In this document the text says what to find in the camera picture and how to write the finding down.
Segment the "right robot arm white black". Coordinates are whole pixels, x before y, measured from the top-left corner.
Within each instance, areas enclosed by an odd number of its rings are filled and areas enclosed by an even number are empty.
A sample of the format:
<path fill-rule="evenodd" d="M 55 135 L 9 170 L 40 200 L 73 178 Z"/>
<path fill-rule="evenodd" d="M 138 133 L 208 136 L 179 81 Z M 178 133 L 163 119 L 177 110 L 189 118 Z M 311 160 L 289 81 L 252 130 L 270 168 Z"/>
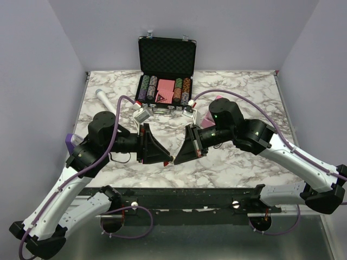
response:
<path fill-rule="evenodd" d="M 208 148 L 231 141 L 245 152 L 259 155 L 279 164 L 302 179 L 301 182 L 271 186 L 258 185 L 249 199 L 255 212 L 281 204 L 306 205 L 331 214 L 343 202 L 346 166 L 329 165 L 302 151 L 279 131 L 258 119 L 245 119 L 237 103 L 226 98 L 214 100 L 209 112 L 215 124 L 208 128 L 187 125 L 185 140 L 175 157 L 175 165 L 201 158 Z"/>

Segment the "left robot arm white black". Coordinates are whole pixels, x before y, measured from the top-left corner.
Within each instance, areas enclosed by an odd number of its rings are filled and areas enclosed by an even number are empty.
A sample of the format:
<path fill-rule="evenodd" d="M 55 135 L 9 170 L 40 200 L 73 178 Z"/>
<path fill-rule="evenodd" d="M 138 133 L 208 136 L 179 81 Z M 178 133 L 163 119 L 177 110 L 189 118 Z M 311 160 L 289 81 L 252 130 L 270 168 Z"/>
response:
<path fill-rule="evenodd" d="M 50 259 L 90 219 L 120 209 L 121 195 L 104 186 L 88 201 L 68 210 L 75 197 L 110 162 L 111 152 L 136 153 L 143 164 L 168 164 L 173 160 L 153 137 L 148 124 L 130 133 L 118 121 L 119 113 L 97 113 L 88 125 L 88 134 L 73 148 L 58 181 L 42 203 L 25 220 L 12 223 L 9 231 L 21 241 L 21 249 L 26 248 L 33 257 Z"/>

